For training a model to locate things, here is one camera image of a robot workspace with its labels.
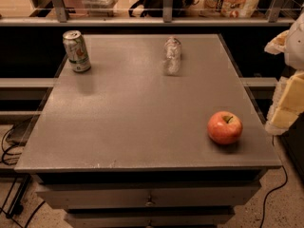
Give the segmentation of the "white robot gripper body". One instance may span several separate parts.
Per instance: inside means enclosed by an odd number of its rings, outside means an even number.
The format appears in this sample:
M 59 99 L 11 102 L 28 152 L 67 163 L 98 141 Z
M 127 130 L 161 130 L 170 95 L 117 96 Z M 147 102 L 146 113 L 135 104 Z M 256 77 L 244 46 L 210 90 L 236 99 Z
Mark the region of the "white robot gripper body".
M 285 64 L 296 70 L 304 70 L 304 13 L 292 24 L 285 41 Z

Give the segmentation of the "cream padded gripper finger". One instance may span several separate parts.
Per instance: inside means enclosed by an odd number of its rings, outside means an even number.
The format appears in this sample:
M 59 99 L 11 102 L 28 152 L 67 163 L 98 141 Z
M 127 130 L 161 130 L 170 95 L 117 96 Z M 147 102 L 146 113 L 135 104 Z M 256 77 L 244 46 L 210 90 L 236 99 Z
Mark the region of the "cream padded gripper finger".
M 281 77 L 275 87 L 265 130 L 271 135 L 281 135 L 303 112 L 304 72 L 296 72 L 290 78 Z
M 267 43 L 264 51 L 274 55 L 284 53 L 286 51 L 288 33 L 288 30 L 279 33 L 274 39 Z

